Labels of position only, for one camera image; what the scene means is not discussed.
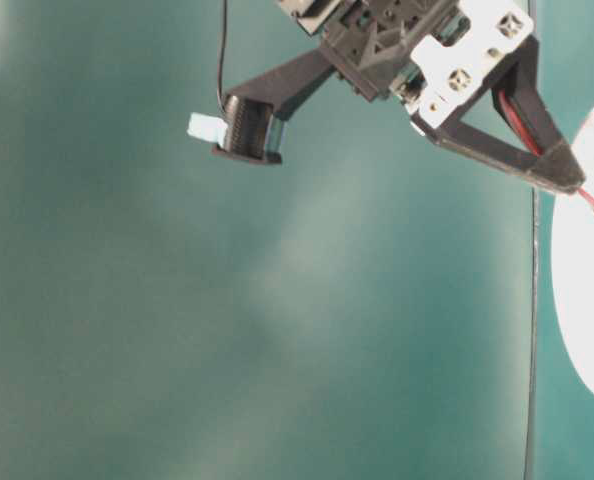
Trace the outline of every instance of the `black plastic arm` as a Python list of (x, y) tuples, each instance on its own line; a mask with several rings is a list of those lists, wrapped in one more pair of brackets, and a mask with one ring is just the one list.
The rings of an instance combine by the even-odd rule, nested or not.
[(261, 165), (281, 163), (283, 123), (332, 75), (319, 48), (226, 93), (228, 131), (214, 152)]
[[(575, 193), (585, 175), (566, 139), (557, 129), (536, 90), (539, 42), (529, 37), (512, 55), (491, 72), (479, 92), (462, 105), (438, 129), (432, 129), (419, 115), (412, 117), (433, 143), (519, 176), (545, 190)], [(462, 117), (492, 90), (496, 110), (504, 117), (499, 92), (506, 93), (528, 131), (535, 138), (541, 156), (515, 148), (462, 121)]]

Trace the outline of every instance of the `white circular object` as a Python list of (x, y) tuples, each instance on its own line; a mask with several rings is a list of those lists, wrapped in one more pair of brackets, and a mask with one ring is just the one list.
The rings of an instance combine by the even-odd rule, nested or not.
[[(594, 197), (594, 109), (573, 151)], [(577, 373), (594, 393), (594, 211), (580, 196), (559, 196), (552, 238), (555, 305), (564, 343)]]

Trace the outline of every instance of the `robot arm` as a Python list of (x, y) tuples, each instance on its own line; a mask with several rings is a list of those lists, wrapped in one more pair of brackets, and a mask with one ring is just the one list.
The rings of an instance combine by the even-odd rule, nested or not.
[[(216, 153), (281, 163), (284, 122), (336, 71), (369, 102), (397, 97), (416, 130), (442, 148), (552, 192), (575, 193), (583, 184), (583, 171), (536, 91), (533, 21), (511, 0), (278, 4), (307, 34), (320, 35), (321, 44), (227, 92)], [(489, 91), (504, 119), (504, 103), (512, 106), (540, 155), (462, 122)]]

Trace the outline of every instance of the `black cable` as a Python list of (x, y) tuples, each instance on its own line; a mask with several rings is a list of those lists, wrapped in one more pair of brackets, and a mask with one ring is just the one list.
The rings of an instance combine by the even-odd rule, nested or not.
[(226, 115), (226, 99), (224, 98), (224, 60), (226, 58), (226, 41), (228, 39), (228, 0), (223, 0), (221, 18), (221, 47), (217, 66), (217, 100), (222, 113)]

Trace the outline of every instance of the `teal surface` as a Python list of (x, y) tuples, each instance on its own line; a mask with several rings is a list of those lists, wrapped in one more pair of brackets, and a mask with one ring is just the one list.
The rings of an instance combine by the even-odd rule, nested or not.
[[(542, 91), (572, 141), (594, 106), (594, 2), (544, 0)], [(534, 478), (594, 479), (594, 396), (566, 353), (553, 301), (550, 234), (553, 199), (542, 196)], [(579, 252), (583, 255), (583, 246)]]
[[(232, 17), (228, 85), (313, 46)], [(0, 0), (0, 480), (521, 478), (530, 189), (336, 80), (212, 157), (218, 22)]]

